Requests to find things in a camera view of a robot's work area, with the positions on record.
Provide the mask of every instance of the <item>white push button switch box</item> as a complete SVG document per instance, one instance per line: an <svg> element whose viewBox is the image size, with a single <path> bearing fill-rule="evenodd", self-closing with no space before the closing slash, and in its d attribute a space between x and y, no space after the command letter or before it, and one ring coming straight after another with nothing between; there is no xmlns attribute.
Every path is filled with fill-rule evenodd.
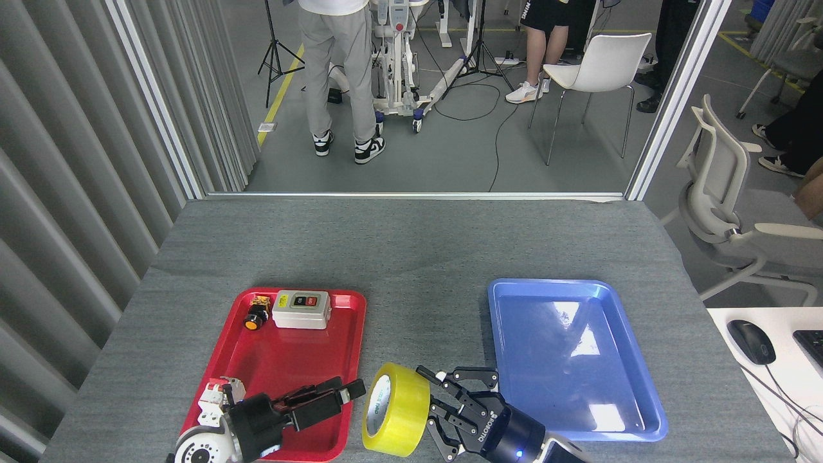
<svg viewBox="0 0 823 463"><path fill-rule="evenodd" d="M277 293L272 318L277 328L325 330L332 315L332 298L325 291L283 289Z"/></svg>

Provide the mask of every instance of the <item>tripod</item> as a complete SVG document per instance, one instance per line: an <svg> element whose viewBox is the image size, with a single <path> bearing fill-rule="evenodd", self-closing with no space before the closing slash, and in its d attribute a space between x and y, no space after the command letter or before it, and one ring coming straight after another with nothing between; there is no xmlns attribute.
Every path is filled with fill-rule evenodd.
<svg viewBox="0 0 823 463"><path fill-rule="evenodd" d="M486 42L483 41L483 29L486 25L486 0L482 1L483 3L481 3L480 6L480 25L477 27L477 42L474 44L474 47L472 47L472 52L468 54L465 64L463 65L463 68L466 69L466 72L464 74L458 74L458 76L454 78L452 83L449 84L449 88L447 88L446 92L443 94L443 98L446 97L446 95L454 86L454 83L457 82L460 77L471 76L472 74L477 73L485 74L487 76L502 77L504 80L506 80L506 85L509 86L509 89L511 91L514 91L514 87L512 87L511 82L509 82L509 79L506 77L505 74L503 74L503 69L501 69L500 65L495 61L495 56L491 54L491 51L489 51L489 47L486 46ZM495 64L497 72L487 71L480 67L480 60L477 58L478 55L480 58L482 58L482 53L484 52L486 53L486 55L488 55L489 58L491 58L491 62Z"/></svg>
<svg viewBox="0 0 823 463"><path fill-rule="evenodd" d="M272 92L272 82L276 81L278 78L285 76L290 72L295 72L303 69L303 66L295 69L289 69L288 71L283 71L282 66L280 65L280 54L277 52L277 47L284 49L288 54L297 58L301 63L305 64L305 61L300 59L299 56L294 54L291 50L289 50L284 44L280 43L280 40L274 35L274 24L272 24L272 10L268 6L268 0L264 0L266 3L266 16L268 16L268 30L272 33L272 41L268 44L268 49L266 50L266 54L263 56L263 62L260 63L260 68L258 68L258 75L260 75L260 71L263 70L263 66L268 68L268 88L266 89L266 107L268 107L268 97L271 95Z"/></svg>

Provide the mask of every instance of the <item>white sneaker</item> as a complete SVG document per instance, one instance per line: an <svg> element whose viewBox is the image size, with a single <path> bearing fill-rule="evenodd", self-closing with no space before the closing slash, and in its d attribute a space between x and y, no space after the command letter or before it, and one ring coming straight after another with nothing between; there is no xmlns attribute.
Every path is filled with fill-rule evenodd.
<svg viewBox="0 0 823 463"><path fill-rule="evenodd" d="M769 169L770 171L777 172L779 174L790 175L792 177L803 178L803 174L798 174L797 172L789 169L786 167L781 161L780 156L763 156L757 160L757 163L761 166Z"/></svg>
<svg viewBox="0 0 823 463"><path fill-rule="evenodd" d="M328 156L328 149L332 146L332 142L334 141L334 133L332 133L331 130L327 130L322 137L318 137L313 133L311 137L314 139L314 154L321 157Z"/></svg>
<svg viewBox="0 0 823 463"><path fill-rule="evenodd" d="M769 137L766 137L766 126L765 125L763 125L763 124L754 124L754 125L751 126L751 132L754 135L757 135L761 140L766 142L767 145L774 148L774 145L771 144L771 142L769 141Z"/></svg>
<svg viewBox="0 0 823 463"><path fill-rule="evenodd" d="M528 82L523 82L519 88L506 95L506 101L514 103L515 105L527 101L535 101L537 98L537 87Z"/></svg>
<svg viewBox="0 0 823 463"><path fill-rule="evenodd" d="M384 149L386 149L386 141L383 137L374 137L368 142L357 143L355 144L355 162L365 164L375 159Z"/></svg>

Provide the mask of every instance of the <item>black shoe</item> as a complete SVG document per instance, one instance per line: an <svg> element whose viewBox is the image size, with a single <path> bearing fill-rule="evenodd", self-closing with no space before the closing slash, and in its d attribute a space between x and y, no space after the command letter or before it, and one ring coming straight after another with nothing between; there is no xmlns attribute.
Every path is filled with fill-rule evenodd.
<svg viewBox="0 0 823 463"><path fill-rule="evenodd" d="M660 87L660 79L658 79L658 75L655 71L636 73L635 82L639 83L640 85L645 85L654 90L657 90Z"/></svg>
<svg viewBox="0 0 823 463"><path fill-rule="evenodd" d="M655 93L651 95L648 100L643 100L637 104L637 110L641 113L656 113L658 112L658 106L660 106L660 98L663 97L662 93Z"/></svg>

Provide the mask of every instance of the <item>chair leg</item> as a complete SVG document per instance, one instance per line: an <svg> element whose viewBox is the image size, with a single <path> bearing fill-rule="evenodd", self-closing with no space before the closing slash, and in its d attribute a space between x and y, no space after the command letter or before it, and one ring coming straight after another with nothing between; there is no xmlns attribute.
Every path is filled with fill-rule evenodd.
<svg viewBox="0 0 823 463"><path fill-rule="evenodd" d="M528 127L529 128L532 127L532 121L534 120L534 113L535 113L535 111L537 111L537 102L540 101L540 98L542 96L541 92L543 91L543 81L545 81L545 80L546 79L542 79L542 80L537 81L537 97L534 100L534 107L532 108L532 117L529 118L529 120L528 120Z"/></svg>
<svg viewBox="0 0 823 463"><path fill-rule="evenodd" d="M746 105L749 104L749 101L751 101L751 98L755 95L755 93L757 93L757 89L760 88L760 84L763 83L764 80L766 80L766 77L769 74L771 74L771 71L772 71L771 68L766 69L766 72L763 72L763 75L760 76L760 80L757 81L757 85L755 85L755 88L751 89L751 93L749 93L749 96L746 98L746 101L743 101L743 105L740 107L739 110L737 110L737 118L738 119L743 119L743 117L746 115Z"/></svg>
<svg viewBox="0 0 823 463"><path fill-rule="evenodd" d="M669 224L672 220L674 220L674 219L675 219L675 217L677 217L677 216L679 216L679 215L680 215L680 208L674 208L674 209L672 209L672 211L671 211L670 213L668 213L668 214L664 215L664 216L663 216L663 218L661 218L661 219L660 219L660 225L663 225L663 226L665 227L665 226L666 226L666 225L668 225L668 224Z"/></svg>
<svg viewBox="0 0 823 463"><path fill-rule="evenodd" d="M625 141L629 138L629 124L631 124L631 111L634 109L635 105L635 89L631 85L627 85L626 87L629 88L631 91L631 95L629 97L629 115L625 117L625 132L623 132L623 151L621 151L620 158L625 159Z"/></svg>
<svg viewBox="0 0 823 463"><path fill-rule="evenodd" d="M563 93L560 94L560 104L557 105L557 116L555 116L555 127L551 131L551 143L549 144L549 156L546 157L546 165L549 165L549 160L551 159L551 150L555 147L555 136L557 135L557 121L560 120L560 108L563 107L563 97L565 96L565 88L563 89Z"/></svg>
<svg viewBox="0 0 823 463"><path fill-rule="evenodd" d="M588 104L592 102L592 95L593 93L588 94L588 99L586 100L586 109L583 110L583 117L580 119L580 125L585 124L586 122L586 113L588 113Z"/></svg>
<svg viewBox="0 0 823 463"><path fill-rule="evenodd" d="M780 88L777 90L777 95L771 99L772 105L777 105L780 102L780 96L783 94L783 87L786 86L786 77L788 77L787 73L783 73L783 79L780 81Z"/></svg>
<svg viewBox="0 0 823 463"><path fill-rule="evenodd" d="M779 277L769 277L765 275L752 275L749 278L745 278L743 281L747 283L778 286L781 288L790 288L803 291L806 293L806 297L803 299L803 304L801 304L804 307L812 306L817 301L817 288L815 288L815 286L811 283Z"/></svg>
<svg viewBox="0 0 823 463"><path fill-rule="evenodd" d="M758 255L757 259L755 259L754 262L748 264L743 269L734 271L731 277L726 278L722 282L717 283L713 287L701 292L700 300L705 301L706 299L731 288L732 286L740 283L741 281L745 281L750 276L759 272L764 265L766 265L765 257Z"/></svg>

